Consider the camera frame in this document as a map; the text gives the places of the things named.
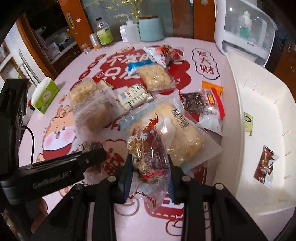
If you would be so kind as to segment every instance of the bottle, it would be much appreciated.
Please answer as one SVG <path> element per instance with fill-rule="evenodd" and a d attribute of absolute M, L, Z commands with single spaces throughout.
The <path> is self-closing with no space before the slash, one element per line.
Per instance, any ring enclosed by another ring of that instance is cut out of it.
<path fill-rule="evenodd" d="M 111 34 L 109 25 L 105 23 L 102 18 L 97 18 L 97 34 L 103 47 L 107 47 L 113 43 L 113 36 Z"/>
<path fill-rule="evenodd" d="M 124 29 L 124 27 L 126 27 L 126 24 L 120 26 L 120 34 L 121 34 L 122 41 L 126 43 L 128 41 L 128 37 L 126 35 L 126 30 Z"/>
<path fill-rule="evenodd" d="M 252 28 L 252 19 L 250 18 L 250 13 L 248 11 L 245 11 L 243 15 L 239 16 L 238 25 L 239 35 L 244 39 L 248 39 Z"/>
<path fill-rule="evenodd" d="M 133 21 L 130 20 L 130 18 L 127 14 L 119 14 L 114 17 L 116 18 L 116 17 L 122 17 L 122 16 L 126 16 L 128 18 L 128 20 L 126 21 L 126 26 L 124 26 L 128 42 L 130 44 L 140 43 L 141 38 L 140 38 L 139 30 L 138 30 L 138 25 L 133 23 Z"/>

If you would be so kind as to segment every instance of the transparent lid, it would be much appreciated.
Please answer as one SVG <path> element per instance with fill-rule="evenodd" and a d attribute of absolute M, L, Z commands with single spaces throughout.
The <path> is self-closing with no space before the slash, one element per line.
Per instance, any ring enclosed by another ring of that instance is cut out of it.
<path fill-rule="evenodd" d="M 274 42 L 275 22 L 245 0 L 225 0 L 225 3 L 223 51 L 237 49 L 257 64 L 264 66 Z"/>

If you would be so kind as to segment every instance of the pink tablecloth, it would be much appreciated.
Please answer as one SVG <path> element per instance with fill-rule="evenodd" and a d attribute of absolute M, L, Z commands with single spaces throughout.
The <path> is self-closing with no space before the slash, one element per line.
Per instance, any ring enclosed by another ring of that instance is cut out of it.
<path fill-rule="evenodd" d="M 101 79 L 112 84 L 115 89 L 126 88 L 139 82 L 139 76 L 129 77 L 126 69 L 129 62 L 141 61 L 149 56 L 142 50 L 145 46 L 170 44 L 185 59 L 169 64 L 169 73 L 178 82 L 182 93 L 198 91 L 203 80 L 221 85 L 226 57 L 216 48 L 215 43 L 186 38 L 166 38 L 160 42 L 129 46 L 117 42 L 107 49 L 92 50 L 79 55 L 55 80 L 61 86 L 45 114 L 35 111 L 28 126 L 34 133 L 36 160 L 52 159 L 80 150 L 81 143 L 76 138 L 73 115 L 67 98 L 71 87 L 82 78 Z M 108 152 L 106 171 L 112 174 L 122 165 L 128 151 L 120 126 L 115 121 L 102 130 L 100 141 Z M 20 146 L 20 166 L 30 163 L 31 136 L 26 131 Z M 195 172 L 195 178 L 205 182 L 206 168 Z M 44 197 L 48 212 L 62 199 L 70 187 Z M 183 205 L 174 205 L 166 198 L 155 213 L 149 214 L 142 200 L 134 199 L 131 204 L 115 207 L 117 238 L 121 240 L 180 240 L 183 223 Z M 205 206 L 206 227 L 209 227 L 208 211 Z"/>

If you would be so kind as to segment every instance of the blue wrapper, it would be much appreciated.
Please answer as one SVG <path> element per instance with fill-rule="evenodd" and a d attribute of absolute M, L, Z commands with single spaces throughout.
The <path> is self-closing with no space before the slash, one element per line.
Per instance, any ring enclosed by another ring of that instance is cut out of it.
<path fill-rule="evenodd" d="M 128 64 L 128 75 L 134 75 L 136 74 L 136 70 L 138 67 L 143 66 L 143 65 L 148 65 L 148 64 L 153 64 L 151 59 L 141 61 L 141 62 L 136 62 L 136 63 L 129 63 Z"/>

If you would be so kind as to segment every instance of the cabinet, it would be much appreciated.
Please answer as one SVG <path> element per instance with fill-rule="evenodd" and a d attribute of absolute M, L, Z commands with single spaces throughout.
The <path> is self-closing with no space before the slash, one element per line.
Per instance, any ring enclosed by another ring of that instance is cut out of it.
<path fill-rule="evenodd" d="M 274 75 L 283 81 L 296 99 L 296 51 L 286 45 Z"/>
<path fill-rule="evenodd" d="M 79 54 L 81 54 L 81 50 L 78 44 L 76 44 L 54 62 L 52 66 L 60 74 Z"/>

